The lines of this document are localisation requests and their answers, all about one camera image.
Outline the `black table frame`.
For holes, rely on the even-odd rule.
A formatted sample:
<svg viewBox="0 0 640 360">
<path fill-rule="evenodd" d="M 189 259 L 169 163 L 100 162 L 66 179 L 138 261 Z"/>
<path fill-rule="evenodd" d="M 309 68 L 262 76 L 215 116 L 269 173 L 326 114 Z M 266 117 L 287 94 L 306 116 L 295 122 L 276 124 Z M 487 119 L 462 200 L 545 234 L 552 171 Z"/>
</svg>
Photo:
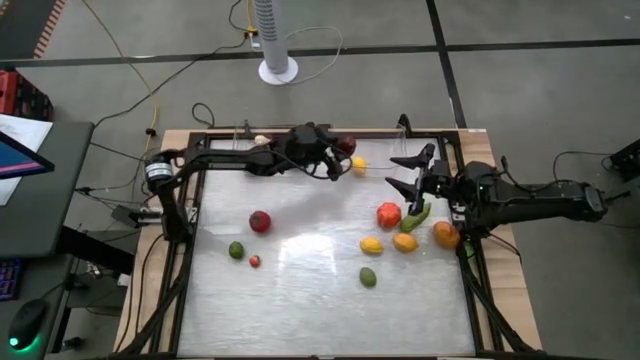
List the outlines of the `black table frame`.
<svg viewBox="0 0 640 360">
<path fill-rule="evenodd" d="M 489 135 L 484 129 L 429 129 L 416 128 L 416 137 L 441 135 L 447 139 L 447 154 L 463 163 L 482 161 L 494 164 L 494 155 Z M 185 248 L 162 243 L 158 237 L 162 226 L 151 224 L 141 228 L 135 255 L 134 270 L 137 272 L 126 294 L 126 304 L 121 314 L 115 341 L 115 349 L 123 349 L 135 338 L 141 327 L 135 323 L 139 317 L 146 323 L 162 296 L 168 291 L 171 281 L 178 276 Z M 480 283 L 496 308 L 523 339 L 536 349 L 542 347 L 533 314 L 522 265 L 508 253 L 508 247 L 516 244 L 510 226 L 495 229 L 496 236 L 485 240 L 478 250 L 471 268 L 480 277 Z M 177 303 L 172 302 L 142 348 L 144 354 L 168 354 L 175 346 L 171 340 L 178 331 Z M 492 320 L 478 298 L 474 298 L 469 311 L 471 323 L 478 334 L 474 342 L 481 350 L 508 350 L 506 338 L 498 333 L 498 325 Z"/>
</svg>

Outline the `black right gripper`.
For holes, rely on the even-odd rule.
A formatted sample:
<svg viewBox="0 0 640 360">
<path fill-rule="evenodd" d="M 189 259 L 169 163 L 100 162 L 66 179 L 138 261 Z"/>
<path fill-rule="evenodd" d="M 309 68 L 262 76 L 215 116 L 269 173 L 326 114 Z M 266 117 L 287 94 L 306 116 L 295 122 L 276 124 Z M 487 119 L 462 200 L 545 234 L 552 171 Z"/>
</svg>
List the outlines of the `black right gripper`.
<svg viewBox="0 0 640 360">
<path fill-rule="evenodd" d="M 419 215 L 424 208 L 424 193 L 438 198 L 450 200 L 453 197 L 454 178 L 451 175 L 449 163 L 445 160 L 435 160 L 429 168 L 433 158 L 435 145 L 428 143 L 422 150 L 411 157 L 391 157 L 390 162 L 408 169 L 424 169 L 419 176 L 419 187 L 400 180 L 386 177 L 385 181 L 397 190 L 409 204 L 409 214 Z"/>
</svg>

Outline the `large orange fruit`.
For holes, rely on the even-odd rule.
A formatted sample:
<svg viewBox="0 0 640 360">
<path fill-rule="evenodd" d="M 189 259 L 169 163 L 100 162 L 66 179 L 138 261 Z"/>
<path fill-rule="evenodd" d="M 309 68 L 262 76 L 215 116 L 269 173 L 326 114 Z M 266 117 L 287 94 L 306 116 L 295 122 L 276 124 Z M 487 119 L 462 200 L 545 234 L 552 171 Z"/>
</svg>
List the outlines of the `large orange fruit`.
<svg viewBox="0 0 640 360">
<path fill-rule="evenodd" d="M 438 221 L 432 227 L 434 241 L 444 249 L 455 250 L 460 243 L 457 228 L 445 221 Z"/>
</svg>

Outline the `orange-yellow mango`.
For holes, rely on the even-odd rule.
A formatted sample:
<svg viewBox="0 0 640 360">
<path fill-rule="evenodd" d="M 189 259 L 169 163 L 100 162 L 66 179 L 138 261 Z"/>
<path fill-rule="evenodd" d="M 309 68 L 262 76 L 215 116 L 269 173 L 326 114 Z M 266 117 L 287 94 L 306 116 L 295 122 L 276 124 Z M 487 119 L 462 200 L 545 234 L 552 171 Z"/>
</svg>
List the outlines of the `orange-yellow mango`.
<svg viewBox="0 0 640 360">
<path fill-rule="evenodd" d="M 396 233 L 392 237 L 395 249 L 402 253 L 411 253 L 419 247 L 415 237 L 409 233 Z"/>
</svg>

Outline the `red crate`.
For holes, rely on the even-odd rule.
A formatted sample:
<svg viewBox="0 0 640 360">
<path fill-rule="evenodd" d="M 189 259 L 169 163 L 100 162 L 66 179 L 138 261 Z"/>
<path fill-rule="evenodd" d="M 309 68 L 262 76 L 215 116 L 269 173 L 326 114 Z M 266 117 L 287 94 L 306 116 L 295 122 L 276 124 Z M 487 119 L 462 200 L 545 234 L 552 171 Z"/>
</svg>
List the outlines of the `red crate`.
<svg viewBox="0 0 640 360">
<path fill-rule="evenodd" d="M 0 114 L 53 121 L 50 98 L 15 71 L 0 71 Z"/>
</svg>

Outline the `blue screen monitor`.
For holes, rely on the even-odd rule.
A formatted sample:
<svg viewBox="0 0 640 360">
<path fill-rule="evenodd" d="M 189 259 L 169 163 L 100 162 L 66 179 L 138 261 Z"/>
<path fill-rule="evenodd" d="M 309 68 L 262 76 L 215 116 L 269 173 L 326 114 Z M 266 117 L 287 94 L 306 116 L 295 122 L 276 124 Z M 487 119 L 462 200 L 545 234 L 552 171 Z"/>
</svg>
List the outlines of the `blue screen monitor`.
<svg viewBox="0 0 640 360">
<path fill-rule="evenodd" d="M 55 165 L 0 131 L 0 180 L 53 172 Z"/>
</svg>

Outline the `clear plastic basket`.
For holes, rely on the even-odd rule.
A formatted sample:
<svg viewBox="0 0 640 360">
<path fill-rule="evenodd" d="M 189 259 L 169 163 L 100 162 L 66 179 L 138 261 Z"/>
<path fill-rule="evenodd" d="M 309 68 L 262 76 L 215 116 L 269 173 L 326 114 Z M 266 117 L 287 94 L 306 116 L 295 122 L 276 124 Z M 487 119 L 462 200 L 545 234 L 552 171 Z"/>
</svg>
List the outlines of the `clear plastic basket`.
<svg viewBox="0 0 640 360">
<path fill-rule="evenodd" d="M 257 135 L 265 135 L 274 140 L 277 136 L 288 133 L 293 128 L 293 125 L 271 125 L 271 126 L 257 126 L 249 122 L 248 119 L 240 122 L 233 131 L 232 134 L 232 148 L 234 150 L 248 150 L 253 147 L 257 147 L 254 143 L 254 138 Z"/>
<path fill-rule="evenodd" d="M 398 128 L 384 133 L 356 133 L 356 149 L 351 156 L 362 157 L 367 163 L 367 171 L 364 177 L 356 178 L 382 178 L 395 175 L 400 168 L 389 161 L 391 157 L 399 157 L 407 154 L 406 137 Z"/>
</svg>

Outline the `dark rug with striped edge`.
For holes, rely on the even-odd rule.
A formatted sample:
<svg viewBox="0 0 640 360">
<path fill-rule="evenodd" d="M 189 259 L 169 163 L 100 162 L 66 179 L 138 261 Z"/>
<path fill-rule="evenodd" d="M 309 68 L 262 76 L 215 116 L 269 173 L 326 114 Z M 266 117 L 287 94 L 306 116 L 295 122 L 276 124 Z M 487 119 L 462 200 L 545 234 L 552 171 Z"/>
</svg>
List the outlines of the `dark rug with striped edge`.
<svg viewBox="0 0 640 360">
<path fill-rule="evenodd" d="M 68 0 L 0 0 L 0 60 L 39 59 Z"/>
</svg>

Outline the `black computer mouse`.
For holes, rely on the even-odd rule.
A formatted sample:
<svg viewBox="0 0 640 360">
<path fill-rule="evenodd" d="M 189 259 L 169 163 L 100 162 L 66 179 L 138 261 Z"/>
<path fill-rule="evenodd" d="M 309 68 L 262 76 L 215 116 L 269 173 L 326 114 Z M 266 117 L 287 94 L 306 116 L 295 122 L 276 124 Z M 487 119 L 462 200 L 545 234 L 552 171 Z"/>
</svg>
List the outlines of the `black computer mouse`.
<svg viewBox="0 0 640 360">
<path fill-rule="evenodd" d="M 44 321 L 47 303 L 43 299 L 26 302 L 11 320 L 8 330 L 8 343 L 14 350 L 24 350 L 36 340 Z"/>
</svg>

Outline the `green pepper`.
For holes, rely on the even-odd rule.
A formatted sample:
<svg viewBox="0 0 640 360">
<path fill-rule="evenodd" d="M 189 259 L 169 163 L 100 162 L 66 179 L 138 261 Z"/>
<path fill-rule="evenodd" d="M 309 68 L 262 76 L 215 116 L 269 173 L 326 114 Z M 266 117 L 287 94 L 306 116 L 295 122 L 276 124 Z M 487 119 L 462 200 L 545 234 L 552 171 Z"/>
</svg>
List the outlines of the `green pepper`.
<svg viewBox="0 0 640 360">
<path fill-rule="evenodd" d="M 423 210 L 418 215 L 407 214 L 400 222 L 399 230 L 404 233 L 410 233 L 416 227 L 421 225 L 430 215 L 431 203 L 426 202 Z"/>
</svg>

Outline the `black floor device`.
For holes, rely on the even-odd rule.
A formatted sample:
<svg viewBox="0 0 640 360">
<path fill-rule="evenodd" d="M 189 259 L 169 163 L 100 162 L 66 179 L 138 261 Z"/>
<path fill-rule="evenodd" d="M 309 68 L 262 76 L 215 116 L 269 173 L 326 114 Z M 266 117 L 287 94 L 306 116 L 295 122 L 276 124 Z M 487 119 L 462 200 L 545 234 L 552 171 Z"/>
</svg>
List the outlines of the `black floor device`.
<svg viewBox="0 0 640 360">
<path fill-rule="evenodd" d="M 610 162 L 625 182 L 640 176 L 640 139 L 611 155 Z"/>
</svg>

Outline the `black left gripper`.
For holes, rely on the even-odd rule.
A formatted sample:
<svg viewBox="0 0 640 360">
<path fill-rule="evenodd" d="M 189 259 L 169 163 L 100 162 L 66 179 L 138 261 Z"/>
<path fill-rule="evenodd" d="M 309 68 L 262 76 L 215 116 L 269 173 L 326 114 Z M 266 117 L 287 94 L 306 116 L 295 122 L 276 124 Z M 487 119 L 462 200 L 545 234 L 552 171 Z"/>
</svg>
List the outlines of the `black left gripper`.
<svg viewBox="0 0 640 360">
<path fill-rule="evenodd" d="M 329 132 L 314 123 L 307 123 L 290 130 L 287 137 L 287 157 L 304 167 L 324 163 L 327 166 L 328 178 L 337 181 L 351 168 L 351 165 L 344 168 L 342 162 L 351 162 L 351 158 L 348 153 L 334 147 L 336 144 L 350 142 L 350 136 Z"/>
</svg>

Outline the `grey desk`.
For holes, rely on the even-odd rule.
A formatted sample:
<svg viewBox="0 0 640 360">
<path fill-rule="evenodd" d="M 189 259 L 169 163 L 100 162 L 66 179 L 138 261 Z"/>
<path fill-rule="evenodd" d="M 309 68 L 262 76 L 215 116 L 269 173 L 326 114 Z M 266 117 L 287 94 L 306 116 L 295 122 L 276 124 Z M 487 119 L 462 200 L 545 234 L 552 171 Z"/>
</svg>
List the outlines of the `grey desk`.
<svg viewBox="0 0 640 360">
<path fill-rule="evenodd" d="M 0 259 L 41 258 L 56 252 L 93 135 L 91 122 L 55 122 L 37 153 L 52 172 L 28 176 L 0 206 Z"/>
</svg>

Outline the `white tower fan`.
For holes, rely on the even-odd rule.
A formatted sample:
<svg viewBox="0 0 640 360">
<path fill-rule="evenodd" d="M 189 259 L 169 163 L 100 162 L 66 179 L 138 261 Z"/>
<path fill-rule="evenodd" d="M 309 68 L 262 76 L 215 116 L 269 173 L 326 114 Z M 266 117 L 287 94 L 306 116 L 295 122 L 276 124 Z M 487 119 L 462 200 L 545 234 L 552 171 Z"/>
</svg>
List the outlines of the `white tower fan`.
<svg viewBox="0 0 640 360">
<path fill-rule="evenodd" d="M 291 84 L 298 64 L 288 55 L 284 15 L 280 0 L 253 0 L 263 61 L 258 74 L 263 82 L 279 86 Z"/>
</svg>

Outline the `backlit keyboard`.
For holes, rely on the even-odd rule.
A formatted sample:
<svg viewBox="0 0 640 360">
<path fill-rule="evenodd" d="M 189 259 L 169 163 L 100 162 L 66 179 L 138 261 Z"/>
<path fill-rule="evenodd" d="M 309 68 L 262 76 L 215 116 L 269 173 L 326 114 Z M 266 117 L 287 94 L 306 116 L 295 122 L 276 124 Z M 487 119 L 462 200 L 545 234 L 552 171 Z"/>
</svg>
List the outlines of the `backlit keyboard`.
<svg viewBox="0 0 640 360">
<path fill-rule="evenodd" d="M 22 275 L 21 259 L 0 260 L 0 302 L 18 298 Z"/>
</svg>

